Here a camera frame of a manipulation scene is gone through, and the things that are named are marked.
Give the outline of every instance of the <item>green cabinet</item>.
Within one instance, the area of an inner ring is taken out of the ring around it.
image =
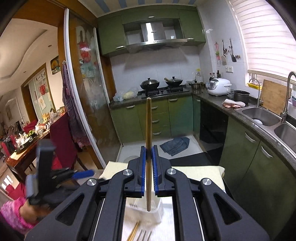
[[[134,23],[140,21],[166,19],[166,18],[179,18],[177,9],[141,9],[132,8],[127,9],[121,16],[122,24]]]
[[[126,39],[121,23],[121,16],[99,21],[98,27],[103,55],[126,48]]]
[[[168,101],[152,99],[152,138],[170,137],[170,117]],[[146,103],[137,105],[143,137],[146,137]]]
[[[193,134],[200,137],[200,99],[193,96]]]
[[[168,110],[170,114],[170,129],[172,137],[192,133],[192,96],[168,98]]]
[[[250,168],[233,196],[273,240],[296,208],[296,179],[260,142]]]
[[[241,183],[259,145],[259,138],[233,118],[228,118],[226,139],[219,166],[225,168],[224,180],[230,192]]]
[[[135,105],[112,110],[112,118],[122,143],[144,140]]]
[[[186,39],[193,42],[206,42],[202,23],[197,11],[180,10],[180,24]]]

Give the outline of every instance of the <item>dark granite countertop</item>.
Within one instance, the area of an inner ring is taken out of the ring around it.
[[[206,93],[206,89],[203,89],[201,92],[192,90],[191,88],[188,88],[188,89],[190,90],[189,92],[171,93],[167,95],[152,97],[152,99],[160,100],[160,99],[165,99],[168,96],[171,98],[189,96],[189,95],[196,96],[202,101],[205,101],[206,103],[212,105],[213,107],[221,110],[223,113],[227,114],[228,116],[234,118],[235,120],[240,122],[245,128],[251,131],[254,135],[260,138],[260,140],[262,140],[285,163],[285,165],[290,169],[290,171],[296,177],[296,159],[293,157],[293,155],[275,138],[273,138],[266,131],[261,129],[259,126],[257,126],[253,122],[251,122],[249,119],[245,118],[243,115],[234,111],[233,108],[224,107],[222,103],[225,99],[227,99],[227,96],[212,96]],[[145,101],[146,99],[142,99],[141,96],[137,96],[135,98],[124,100],[121,102],[111,102],[110,108],[116,109],[116,108],[131,106],[134,104],[143,103]],[[253,102],[252,100],[250,101],[252,103],[249,103],[249,106],[256,104],[256,102]]]

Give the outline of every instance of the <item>wooden cutting board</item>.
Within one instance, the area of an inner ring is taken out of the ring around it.
[[[262,106],[273,113],[280,115],[286,104],[287,87],[269,80],[264,80],[260,95]]]

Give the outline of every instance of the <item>person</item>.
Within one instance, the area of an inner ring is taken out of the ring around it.
[[[4,203],[0,209],[1,240],[24,240],[26,233],[50,212],[48,206],[30,205],[23,197]]]

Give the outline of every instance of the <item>kitchen sink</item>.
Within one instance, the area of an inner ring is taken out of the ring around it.
[[[274,126],[281,121],[281,118],[269,110],[258,108],[256,106],[250,106],[240,109],[235,109],[238,113],[250,119],[256,125],[258,122],[254,120],[260,120],[263,126]]]
[[[289,124],[281,124],[274,129],[274,133],[281,139],[292,151],[296,153],[296,129]]]

